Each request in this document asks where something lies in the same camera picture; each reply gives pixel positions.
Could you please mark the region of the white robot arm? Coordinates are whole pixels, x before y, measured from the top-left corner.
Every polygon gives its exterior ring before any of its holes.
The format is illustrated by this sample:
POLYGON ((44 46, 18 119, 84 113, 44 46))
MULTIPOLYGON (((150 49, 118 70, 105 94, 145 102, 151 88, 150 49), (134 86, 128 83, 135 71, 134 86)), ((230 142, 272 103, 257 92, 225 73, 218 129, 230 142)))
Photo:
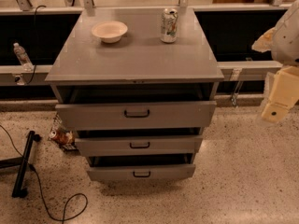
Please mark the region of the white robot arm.
POLYGON ((270 123, 281 121, 299 100, 299 0, 251 46, 255 51, 270 51, 272 59, 283 65, 273 75, 271 90, 261 119, 270 123))

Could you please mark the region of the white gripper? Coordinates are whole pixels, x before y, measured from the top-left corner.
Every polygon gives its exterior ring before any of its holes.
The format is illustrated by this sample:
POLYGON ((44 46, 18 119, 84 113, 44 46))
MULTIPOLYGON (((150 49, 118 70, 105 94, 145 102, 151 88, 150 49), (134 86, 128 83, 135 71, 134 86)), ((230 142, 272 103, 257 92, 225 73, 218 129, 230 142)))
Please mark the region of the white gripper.
MULTIPOLYGON (((251 46, 255 51, 265 53, 274 50, 273 27, 262 34, 251 46)), ((274 74, 274 81, 265 108, 261 114, 264 121, 281 121, 299 101, 299 68, 288 66, 274 74)))

